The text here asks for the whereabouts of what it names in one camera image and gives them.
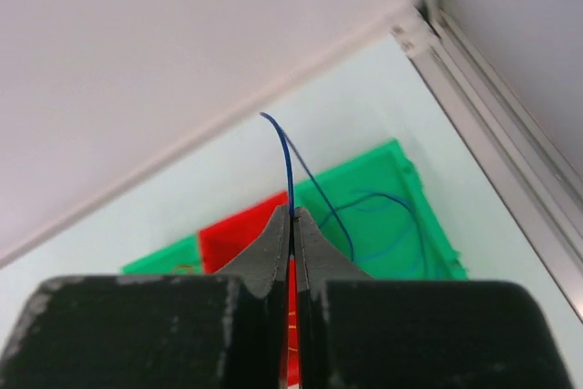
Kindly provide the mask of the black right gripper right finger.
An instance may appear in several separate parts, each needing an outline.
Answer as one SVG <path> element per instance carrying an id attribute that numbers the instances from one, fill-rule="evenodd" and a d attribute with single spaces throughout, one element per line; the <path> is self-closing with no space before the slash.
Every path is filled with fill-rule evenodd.
<path id="1" fill-rule="evenodd" d="M 294 220 L 304 388 L 569 388 L 547 321 L 513 282 L 376 280 Z"/>

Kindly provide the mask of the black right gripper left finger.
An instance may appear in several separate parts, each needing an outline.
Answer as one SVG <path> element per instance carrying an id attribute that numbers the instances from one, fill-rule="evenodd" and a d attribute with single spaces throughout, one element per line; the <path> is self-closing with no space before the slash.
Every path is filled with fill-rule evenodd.
<path id="1" fill-rule="evenodd" d="M 292 223 L 211 275 L 68 275 L 30 295 L 4 388 L 283 388 Z"/>

